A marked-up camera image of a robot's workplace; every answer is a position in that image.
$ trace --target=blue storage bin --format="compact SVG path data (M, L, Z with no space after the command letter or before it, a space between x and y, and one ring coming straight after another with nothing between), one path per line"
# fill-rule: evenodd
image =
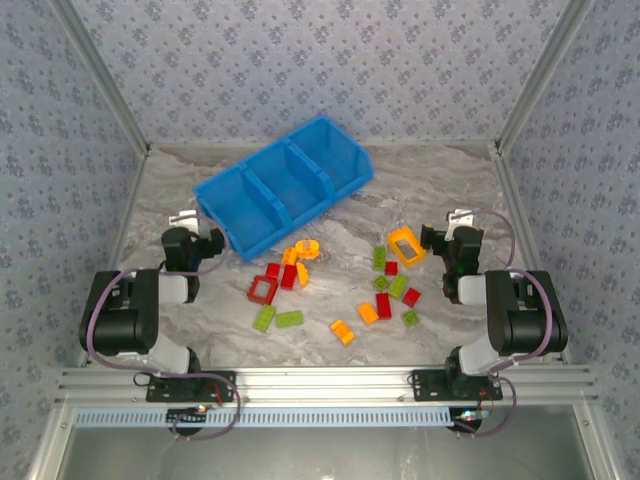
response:
M369 154L320 116L193 191L249 261L371 178Z

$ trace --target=wall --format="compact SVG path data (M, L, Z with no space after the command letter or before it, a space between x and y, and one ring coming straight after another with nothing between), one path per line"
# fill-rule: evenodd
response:
M74 0L150 142L495 138L566 0Z
M509 158L575 361L640 478L640 5L596 0Z
M138 159L46 0L0 18L0 478L17 479Z

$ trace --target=lego brick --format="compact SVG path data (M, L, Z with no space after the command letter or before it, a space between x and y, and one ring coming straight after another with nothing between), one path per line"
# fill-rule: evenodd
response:
M382 275L380 275L371 283L373 283L373 286L376 287L376 290L378 290L379 292L384 292L387 289L387 287L391 285L389 280L387 280L386 277Z
M300 310L276 315L276 325L278 328L293 327L294 325L302 325L303 323L304 319L302 318L302 312Z
M363 303L362 305L359 305L358 313L360 313L362 320L364 320L364 323L366 323L367 325L375 322L378 319L378 314L373 309L373 306L370 303Z
M384 247L376 247L373 249L373 269L378 272L384 270L387 261L387 249Z
M418 302L420 295L422 294L419 291L417 291L415 288L409 288L409 290L407 290L407 293L404 294L402 303L404 303L409 308L413 308L415 304Z
M391 302L388 293L376 294L376 305L378 307L378 318L380 320L388 320L391 318Z
M293 290L293 284L296 281L298 269L295 265L285 265L284 266L284 274L282 274L282 282L280 282L280 287L285 290Z
M349 345L356 338L351 329L342 320L336 320L331 324L330 328L345 345Z
M271 320L273 320L273 316L276 314L275 307L271 305L263 305L262 310L258 314L256 321L253 322L253 328L256 330L260 330L262 333L265 333L271 325Z
M309 281L309 272L307 271L307 267L305 267L302 263L296 263L296 270L298 273L298 281L300 282L300 286L302 288L307 286L307 282Z
M404 312L402 314L402 321L407 327L413 327L420 322L418 315L413 310L409 310L408 312Z
M298 259L298 252L295 247L287 247L284 249L284 253L282 254L282 260L280 263L282 265L295 265L296 260Z
M384 265L385 275L397 275L398 274L398 262L387 262Z
M393 279L393 282L389 287L389 295L396 300L400 300L400 297L402 297L402 294L404 293L404 289L407 288L407 283L409 283L409 278L407 278L406 275L399 273L396 275L396 278Z
M280 265L277 263L269 263L267 265L267 273L265 273L265 276L275 278L277 280L280 276Z
M387 237L387 242L389 242L391 250L405 267L412 267L427 256L427 251L420 246L420 241L407 226L391 232ZM405 244L413 250L413 255L406 256L404 254L402 248L404 248Z
M261 282L268 284L268 290L264 296L258 295L256 293L256 289L260 286ZM271 302L273 301L273 297L275 296L277 289L278 289L278 280L271 277L257 275L253 279L253 283L251 284L251 287L247 292L247 298L250 301L254 303L258 303L260 305L271 305Z
M320 255L320 244L312 238L299 240L296 242L296 252L298 252L298 258L316 258Z

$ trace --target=metal rail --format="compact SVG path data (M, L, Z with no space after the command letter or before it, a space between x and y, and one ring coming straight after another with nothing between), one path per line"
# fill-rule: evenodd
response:
M216 368L234 370L246 408L258 407L390 407L407 405L469 406L475 402L416 403L407 377L423 366ZM598 399L588 366L519 365L505 371L520 405L574 405ZM131 372L102 368L64 370L55 402L74 407L184 407L195 403L149 404L146 388L133 384ZM511 393L498 404L510 404Z

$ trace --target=marble surface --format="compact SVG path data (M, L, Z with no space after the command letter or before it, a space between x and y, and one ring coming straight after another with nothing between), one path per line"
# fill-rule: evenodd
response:
M431 255L410 269L400 267L410 286L422 292L415 307L421 319L417 326L405 327L400 316L408 307L394 299L393 319L370 326L360 319L356 306L375 306L371 281L377 274L371 269L371 256L374 246L385 245L391 230L409 225L419 235L427 222L445 228L446 212L456 207L506 214L488 148L366 148L375 170L369 184L252 262L243 263L232 253L225 265L201 278L195 303L161 305L163 331L192 347L203 365L224 366L440 364L453 347L484 332L484 308L451 305L441 291L442 260ZM196 206L192 187L255 149L152 150L134 202L121 267L158 265L164 259L160 235L168 228L167 217ZM481 269L501 268L509 255L507 229L492 217L478 218L476 225L485 229ZM283 249L302 238L317 239L322 250L307 262L309 284L304 290L279 290L273 305L279 312L302 310L304 325L278 329L274 322L266 334L260 333L252 328L260 306L249 302L246 292L268 262L279 262ZM348 347L329 329L339 318L356 336Z

